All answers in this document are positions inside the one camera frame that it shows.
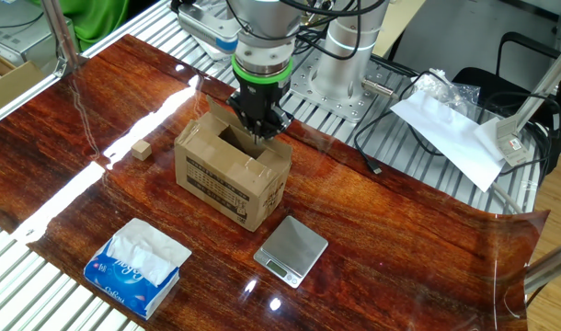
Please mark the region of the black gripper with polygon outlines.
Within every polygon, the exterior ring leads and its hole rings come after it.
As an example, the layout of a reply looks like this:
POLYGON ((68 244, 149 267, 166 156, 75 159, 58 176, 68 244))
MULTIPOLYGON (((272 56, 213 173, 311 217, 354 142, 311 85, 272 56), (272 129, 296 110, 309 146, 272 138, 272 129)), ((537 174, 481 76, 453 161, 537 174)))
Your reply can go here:
POLYGON ((244 128, 253 137, 272 139, 285 132, 293 121, 293 115, 281 108, 273 108, 280 104, 281 98, 289 91, 289 84, 256 84, 248 81, 240 82, 240 95, 232 94, 228 105, 234 110, 244 128), (255 113, 267 113, 262 121, 255 113))

